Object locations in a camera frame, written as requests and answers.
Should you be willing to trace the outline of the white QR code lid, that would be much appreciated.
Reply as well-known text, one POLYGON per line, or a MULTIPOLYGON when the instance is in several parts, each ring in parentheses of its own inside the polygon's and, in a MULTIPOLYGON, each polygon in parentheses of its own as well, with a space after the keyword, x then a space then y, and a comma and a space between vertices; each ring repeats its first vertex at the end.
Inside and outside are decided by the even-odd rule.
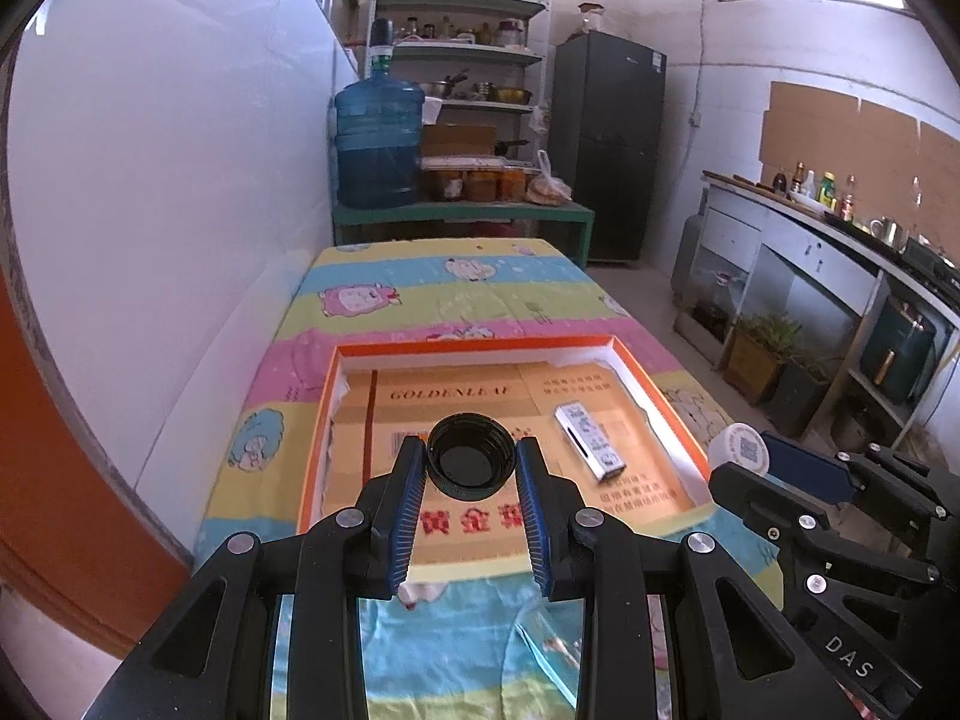
POLYGON ((711 470, 734 463, 755 475, 766 476, 770 473, 770 450, 752 426, 734 422, 709 442, 708 463, 711 470))

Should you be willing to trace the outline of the white cartoon rectangular box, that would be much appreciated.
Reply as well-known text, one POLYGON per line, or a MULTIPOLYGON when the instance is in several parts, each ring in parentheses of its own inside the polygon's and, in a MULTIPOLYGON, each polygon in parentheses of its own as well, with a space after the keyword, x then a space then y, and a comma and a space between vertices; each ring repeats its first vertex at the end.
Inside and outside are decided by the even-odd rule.
POLYGON ((569 444, 573 445, 576 454, 599 483, 613 479, 626 470, 623 458, 613 449, 601 426, 582 403, 572 401, 556 406, 553 416, 569 444))

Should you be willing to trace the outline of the black bottle cap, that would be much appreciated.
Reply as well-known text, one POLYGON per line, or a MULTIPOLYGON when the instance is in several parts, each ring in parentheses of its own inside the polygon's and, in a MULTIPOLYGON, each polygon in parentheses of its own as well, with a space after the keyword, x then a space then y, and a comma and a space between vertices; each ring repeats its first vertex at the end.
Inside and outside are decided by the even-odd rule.
POLYGON ((451 499, 493 497, 516 468, 516 442, 498 421, 478 413, 441 419, 427 438, 427 472, 451 499))

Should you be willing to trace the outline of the clear glitter rectangular case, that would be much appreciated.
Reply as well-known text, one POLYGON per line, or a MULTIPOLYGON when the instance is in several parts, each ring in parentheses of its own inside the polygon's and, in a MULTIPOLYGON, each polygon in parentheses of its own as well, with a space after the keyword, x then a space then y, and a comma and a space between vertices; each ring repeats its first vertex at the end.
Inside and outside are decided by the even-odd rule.
POLYGON ((576 702, 583 655, 584 603, 581 600, 530 600, 519 613, 516 631, 540 670, 570 704, 576 702))

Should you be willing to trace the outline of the dark green air fryer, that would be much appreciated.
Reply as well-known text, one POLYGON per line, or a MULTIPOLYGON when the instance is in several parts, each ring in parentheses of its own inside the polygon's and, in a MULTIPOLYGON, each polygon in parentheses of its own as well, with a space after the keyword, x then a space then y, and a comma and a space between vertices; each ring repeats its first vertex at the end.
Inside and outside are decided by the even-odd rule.
POLYGON ((861 356, 861 372, 893 405, 911 397, 934 348, 935 327, 908 301, 889 296, 861 356))

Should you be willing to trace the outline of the potted green plant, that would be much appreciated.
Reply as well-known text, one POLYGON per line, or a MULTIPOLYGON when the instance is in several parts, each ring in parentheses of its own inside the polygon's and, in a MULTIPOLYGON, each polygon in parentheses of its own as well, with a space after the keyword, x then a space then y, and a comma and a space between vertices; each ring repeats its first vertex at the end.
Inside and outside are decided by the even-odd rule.
POLYGON ((801 328, 786 314, 740 317, 722 378, 748 405, 758 405, 778 382, 801 328))

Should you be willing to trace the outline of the white kitchen counter cabinet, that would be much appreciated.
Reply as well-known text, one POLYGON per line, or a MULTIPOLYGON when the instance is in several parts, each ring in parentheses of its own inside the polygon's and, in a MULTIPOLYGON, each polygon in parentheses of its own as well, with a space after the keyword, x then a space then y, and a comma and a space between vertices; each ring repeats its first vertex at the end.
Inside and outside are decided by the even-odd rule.
POLYGON ((958 312, 918 278, 817 213, 719 176, 704 181, 704 216, 674 328, 721 374, 743 316, 802 323, 770 395, 755 408, 778 433, 857 449, 869 440, 958 463, 958 312), (893 405, 861 372, 889 296, 934 323, 934 348, 911 397, 893 405))

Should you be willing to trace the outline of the grey gas cylinder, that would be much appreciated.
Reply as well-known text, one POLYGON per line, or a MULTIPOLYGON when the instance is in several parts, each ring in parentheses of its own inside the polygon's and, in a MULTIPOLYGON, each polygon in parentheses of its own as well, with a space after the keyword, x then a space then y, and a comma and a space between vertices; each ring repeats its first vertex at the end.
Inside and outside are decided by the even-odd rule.
POLYGON ((688 281, 688 277, 690 277, 690 270, 692 270, 693 259, 697 253, 703 222, 703 215, 692 215, 686 218, 685 224, 683 225, 679 249, 677 249, 674 268, 672 268, 672 275, 670 275, 670 289, 672 289, 672 296, 674 296, 675 302, 679 302, 682 299, 686 282, 688 281))

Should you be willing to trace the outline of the plastic bag of food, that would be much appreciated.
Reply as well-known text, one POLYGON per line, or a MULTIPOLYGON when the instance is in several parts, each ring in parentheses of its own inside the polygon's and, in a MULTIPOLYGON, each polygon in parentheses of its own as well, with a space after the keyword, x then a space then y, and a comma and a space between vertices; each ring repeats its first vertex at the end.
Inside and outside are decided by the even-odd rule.
POLYGON ((539 172, 527 183, 524 199, 540 206, 562 206, 573 200, 573 190, 553 174, 550 158, 544 149, 537 151, 537 169, 539 172))

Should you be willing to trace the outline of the black refrigerator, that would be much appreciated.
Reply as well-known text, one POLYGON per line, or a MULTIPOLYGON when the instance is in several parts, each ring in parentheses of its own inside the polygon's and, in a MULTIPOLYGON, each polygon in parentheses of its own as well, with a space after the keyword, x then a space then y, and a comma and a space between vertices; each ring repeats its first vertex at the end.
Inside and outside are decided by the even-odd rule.
POLYGON ((667 57, 605 32, 555 50, 547 153, 594 211, 587 258, 640 258, 658 171, 667 57))

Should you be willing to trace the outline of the green low table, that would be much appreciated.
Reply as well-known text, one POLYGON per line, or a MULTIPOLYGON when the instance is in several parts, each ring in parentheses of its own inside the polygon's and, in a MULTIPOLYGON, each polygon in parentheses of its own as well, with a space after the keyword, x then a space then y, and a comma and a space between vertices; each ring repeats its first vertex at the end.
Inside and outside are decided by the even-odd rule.
POLYGON ((594 211, 577 203, 560 206, 533 205, 527 202, 418 202, 397 208, 358 210, 335 205, 332 208, 332 232, 334 244, 347 242, 348 227, 370 224, 427 223, 473 223, 474 221, 548 221, 549 223, 573 224, 578 228, 578 243, 569 260, 581 270, 586 270, 589 259, 590 238, 594 226, 594 211))

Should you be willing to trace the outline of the white metal shelf rack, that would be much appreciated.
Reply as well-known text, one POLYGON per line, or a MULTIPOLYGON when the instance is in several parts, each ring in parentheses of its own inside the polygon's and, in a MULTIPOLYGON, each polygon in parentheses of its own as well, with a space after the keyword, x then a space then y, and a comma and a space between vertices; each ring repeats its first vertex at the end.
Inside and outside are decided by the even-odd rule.
POLYGON ((528 163, 545 135, 547 0, 370 0, 395 28, 394 73, 443 99, 441 124, 491 125, 528 163))

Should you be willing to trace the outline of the blue water jug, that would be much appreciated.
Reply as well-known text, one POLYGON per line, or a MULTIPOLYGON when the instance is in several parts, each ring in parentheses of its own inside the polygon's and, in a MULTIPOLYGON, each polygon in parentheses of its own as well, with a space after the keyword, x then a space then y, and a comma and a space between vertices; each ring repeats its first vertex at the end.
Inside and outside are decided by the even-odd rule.
POLYGON ((370 75, 335 96, 337 200, 353 210, 386 210, 420 197, 425 93, 391 75, 394 25, 376 18, 370 75))

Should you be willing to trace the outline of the red wooden door frame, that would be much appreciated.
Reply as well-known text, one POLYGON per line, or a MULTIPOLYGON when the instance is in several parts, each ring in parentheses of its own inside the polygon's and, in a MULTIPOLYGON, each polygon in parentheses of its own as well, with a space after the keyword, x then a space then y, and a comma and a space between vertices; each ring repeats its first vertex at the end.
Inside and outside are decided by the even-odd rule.
POLYGON ((187 567, 110 489, 68 429, 2 298, 2 578, 70 632, 122 658, 187 567))

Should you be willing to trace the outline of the brown cardboard wall panel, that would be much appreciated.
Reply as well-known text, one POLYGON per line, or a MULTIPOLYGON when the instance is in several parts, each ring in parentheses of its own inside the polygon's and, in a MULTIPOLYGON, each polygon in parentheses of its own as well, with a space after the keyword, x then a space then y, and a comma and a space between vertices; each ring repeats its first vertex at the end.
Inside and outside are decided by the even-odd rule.
POLYGON ((958 254, 958 140, 880 104, 813 86, 774 82, 763 114, 761 178, 798 164, 853 177, 854 216, 887 216, 958 254))

